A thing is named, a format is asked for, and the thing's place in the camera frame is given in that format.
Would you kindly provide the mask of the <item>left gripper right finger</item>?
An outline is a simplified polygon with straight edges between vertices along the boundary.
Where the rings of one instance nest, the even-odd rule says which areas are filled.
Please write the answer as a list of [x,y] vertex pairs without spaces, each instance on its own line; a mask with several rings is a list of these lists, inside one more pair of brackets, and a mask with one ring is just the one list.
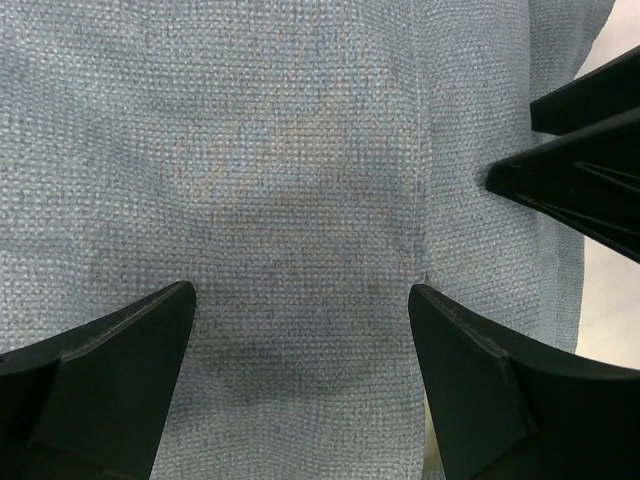
[[548,346],[426,285],[409,315],[450,479],[635,479],[639,374]]

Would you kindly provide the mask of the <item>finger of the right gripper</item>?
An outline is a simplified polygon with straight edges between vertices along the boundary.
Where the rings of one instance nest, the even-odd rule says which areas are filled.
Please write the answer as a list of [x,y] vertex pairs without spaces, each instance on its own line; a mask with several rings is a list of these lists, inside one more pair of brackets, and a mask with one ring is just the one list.
[[535,132],[565,135],[639,107],[639,47],[530,104]]
[[639,116],[621,114],[507,159],[485,188],[639,261]]

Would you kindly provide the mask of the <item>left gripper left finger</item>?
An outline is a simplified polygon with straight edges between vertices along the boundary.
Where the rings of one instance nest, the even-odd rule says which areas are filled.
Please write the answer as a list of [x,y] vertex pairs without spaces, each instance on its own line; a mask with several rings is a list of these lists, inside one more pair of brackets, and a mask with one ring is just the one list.
[[2,354],[2,478],[149,478],[195,309],[176,282]]

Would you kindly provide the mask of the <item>striped blue beige pillowcase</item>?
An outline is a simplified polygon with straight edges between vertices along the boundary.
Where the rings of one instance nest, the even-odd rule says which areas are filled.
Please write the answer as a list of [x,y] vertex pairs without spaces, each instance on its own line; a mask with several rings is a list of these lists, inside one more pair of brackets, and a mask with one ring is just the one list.
[[577,344],[583,238],[488,194],[609,1],[5,1],[1,347],[198,295],[157,479],[417,479],[410,288]]

